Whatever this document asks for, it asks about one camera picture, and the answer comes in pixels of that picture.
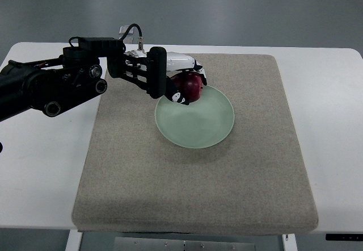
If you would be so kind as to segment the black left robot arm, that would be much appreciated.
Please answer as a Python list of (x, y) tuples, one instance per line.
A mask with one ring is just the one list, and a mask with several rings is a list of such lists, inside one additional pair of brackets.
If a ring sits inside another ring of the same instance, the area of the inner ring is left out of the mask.
[(107, 59), (108, 73), (137, 85), (152, 98), (166, 92), (167, 52), (152, 47), (144, 57), (126, 53), (122, 40), (79, 37), (58, 58), (17, 62), (10, 60), (1, 70), (1, 120), (29, 109), (55, 117), (103, 94), (99, 59)]

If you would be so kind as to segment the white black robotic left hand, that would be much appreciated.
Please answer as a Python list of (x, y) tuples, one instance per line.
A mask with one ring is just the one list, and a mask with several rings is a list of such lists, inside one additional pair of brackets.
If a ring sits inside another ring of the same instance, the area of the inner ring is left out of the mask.
[(205, 70), (193, 57), (166, 52), (164, 48), (153, 47), (149, 52), (132, 50), (124, 54), (121, 78), (136, 84), (152, 98), (165, 96), (169, 101), (188, 105), (171, 77), (181, 72), (195, 72), (201, 75), (203, 86), (207, 84)]

